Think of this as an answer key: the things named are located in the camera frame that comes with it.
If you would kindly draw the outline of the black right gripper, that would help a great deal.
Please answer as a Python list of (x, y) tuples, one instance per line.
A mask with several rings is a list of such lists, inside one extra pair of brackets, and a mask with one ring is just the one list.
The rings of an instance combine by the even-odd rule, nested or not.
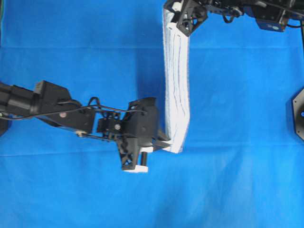
[(168, 0), (166, 10), (173, 13), (172, 23), (189, 37), (207, 18), (205, 0)]

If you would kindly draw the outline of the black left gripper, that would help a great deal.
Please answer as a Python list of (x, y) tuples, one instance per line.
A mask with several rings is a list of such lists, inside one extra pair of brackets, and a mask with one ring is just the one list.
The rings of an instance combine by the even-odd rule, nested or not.
[(121, 126), (116, 144), (123, 171), (147, 171), (146, 168), (136, 168), (139, 154), (145, 152), (145, 148), (153, 147), (153, 152), (171, 148), (169, 136), (159, 128), (159, 111), (155, 97), (130, 102)]

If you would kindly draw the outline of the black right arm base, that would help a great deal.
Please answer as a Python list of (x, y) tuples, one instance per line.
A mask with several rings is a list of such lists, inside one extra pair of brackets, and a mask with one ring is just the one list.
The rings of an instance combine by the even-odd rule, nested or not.
[(304, 87), (297, 89), (285, 104), (286, 125), (290, 135), (304, 143)]

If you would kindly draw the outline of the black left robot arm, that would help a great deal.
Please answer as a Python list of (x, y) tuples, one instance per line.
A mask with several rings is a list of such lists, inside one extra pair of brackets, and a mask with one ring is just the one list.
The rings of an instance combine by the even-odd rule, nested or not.
[(66, 88), (47, 81), (37, 83), (34, 90), (1, 84), (0, 132), (5, 133), (11, 121), (31, 118), (78, 137), (115, 142), (125, 172), (146, 173), (148, 154), (170, 146), (159, 128), (154, 97), (132, 101), (122, 110), (102, 105), (97, 97), (84, 106)]

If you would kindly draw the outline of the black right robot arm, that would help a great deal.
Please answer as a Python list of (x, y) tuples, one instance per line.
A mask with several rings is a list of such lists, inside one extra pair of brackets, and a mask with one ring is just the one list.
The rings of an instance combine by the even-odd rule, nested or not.
[(284, 32), (290, 19), (304, 24), (302, 0), (168, 0), (163, 8), (173, 13), (171, 20), (185, 36), (190, 36), (207, 18), (208, 13), (221, 15), (224, 22), (248, 15), (260, 29)]

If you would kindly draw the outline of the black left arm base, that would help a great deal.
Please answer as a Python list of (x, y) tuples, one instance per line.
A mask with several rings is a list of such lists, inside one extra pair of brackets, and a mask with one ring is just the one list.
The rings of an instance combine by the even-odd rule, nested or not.
[(11, 126), (11, 121), (0, 119), (0, 137), (7, 132)]

